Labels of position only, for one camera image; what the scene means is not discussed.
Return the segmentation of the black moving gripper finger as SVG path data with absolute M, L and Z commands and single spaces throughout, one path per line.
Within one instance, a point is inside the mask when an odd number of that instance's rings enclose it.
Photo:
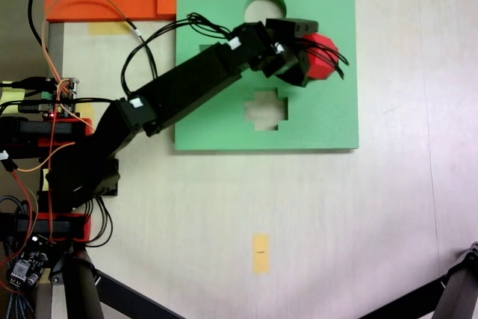
M 310 70 L 307 52 L 304 50 L 289 52 L 284 56 L 284 62 L 277 72 L 277 77 L 290 85 L 305 87 L 309 82 L 308 71 Z

